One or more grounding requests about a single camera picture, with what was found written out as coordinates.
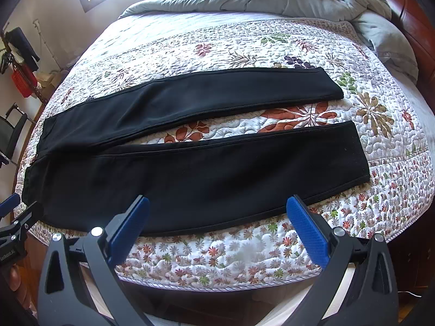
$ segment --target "wooden bed frame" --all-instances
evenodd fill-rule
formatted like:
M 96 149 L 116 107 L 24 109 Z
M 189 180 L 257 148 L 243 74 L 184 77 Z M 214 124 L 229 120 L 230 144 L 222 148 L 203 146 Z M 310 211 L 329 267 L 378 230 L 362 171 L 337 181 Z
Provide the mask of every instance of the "wooden bed frame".
M 417 58 L 417 86 L 435 112 L 435 29 L 415 0 L 387 0 L 393 11 L 392 22 L 403 32 Z M 399 290 L 417 293 L 435 275 L 435 204 L 411 227 L 389 243 Z M 29 256 L 21 266 L 27 276 L 32 299 L 37 301 L 39 276 L 46 247 L 30 236 L 26 241 Z

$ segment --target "red basket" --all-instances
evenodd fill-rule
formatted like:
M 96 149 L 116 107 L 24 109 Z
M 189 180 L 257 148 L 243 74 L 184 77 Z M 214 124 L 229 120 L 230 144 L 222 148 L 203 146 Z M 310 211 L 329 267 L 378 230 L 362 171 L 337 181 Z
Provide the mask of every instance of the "red basket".
M 30 71 L 27 65 L 22 65 L 21 71 L 23 72 L 23 74 L 26 75 L 31 85 L 27 83 L 26 79 L 23 77 L 23 75 L 15 65 L 13 66 L 13 68 L 14 72 L 12 74 L 12 81 L 24 98 L 29 97 L 33 93 L 33 88 L 38 85 L 38 80 L 36 80 L 35 75 L 32 73 L 32 71 Z

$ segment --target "gray comforter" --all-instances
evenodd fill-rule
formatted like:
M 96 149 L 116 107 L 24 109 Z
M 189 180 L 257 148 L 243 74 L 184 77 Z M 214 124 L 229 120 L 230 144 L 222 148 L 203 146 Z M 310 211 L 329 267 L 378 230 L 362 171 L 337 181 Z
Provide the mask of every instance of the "gray comforter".
M 414 52 L 403 34 L 389 22 L 391 9 L 386 0 L 144 0 L 127 8 L 120 18 L 150 11 L 268 12 L 349 21 L 382 62 L 391 60 L 414 82 L 417 80 Z

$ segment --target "black clamp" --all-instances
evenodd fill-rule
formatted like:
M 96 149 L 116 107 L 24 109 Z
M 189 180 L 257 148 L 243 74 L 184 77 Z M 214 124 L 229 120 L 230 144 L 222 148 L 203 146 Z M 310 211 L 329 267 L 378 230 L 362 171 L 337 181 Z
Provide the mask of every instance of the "black clamp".
M 3 218 L 20 204 L 20 196 L 13 194 L 0 204 L 0 216 Z M 27 255 L 24 242 L 27 231 L 41 219 L 44 209 L 34 202 L 22 212 L 12 224 L 0 228 L 0 269 L 9 269 L 14 263 Z
M 123 291 L 115 266 L 123 263 L 149 215 L 149 201 L 139 196 L 105 227 L 81 238 L 55 233 L 44 261 L 38 292 L 38 320 L 43 326 L 153 326 Z M 87 262 L 113 319 L 99 314 L 83 281 L 79 262 Z
M 297 196 L 289 198 L 287 214 L 309 256 L 322 273 L 283 326 L 393 326 L 399 298 L 391 257 L 383 235 L 370 239 L 331 228 Z M 349 263 L 356 266 L 339 311 L 323 319 Z

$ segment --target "wooden headboard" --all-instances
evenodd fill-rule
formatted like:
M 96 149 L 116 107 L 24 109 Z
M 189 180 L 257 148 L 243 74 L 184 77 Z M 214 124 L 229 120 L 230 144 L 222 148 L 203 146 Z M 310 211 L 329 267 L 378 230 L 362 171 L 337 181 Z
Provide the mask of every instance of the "wooden headboard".
M 416 0 L 387 0 L 392 9 L 392 23 L 414 49 L 418 63 L 417 87 L 435 113 L 435 28 Z

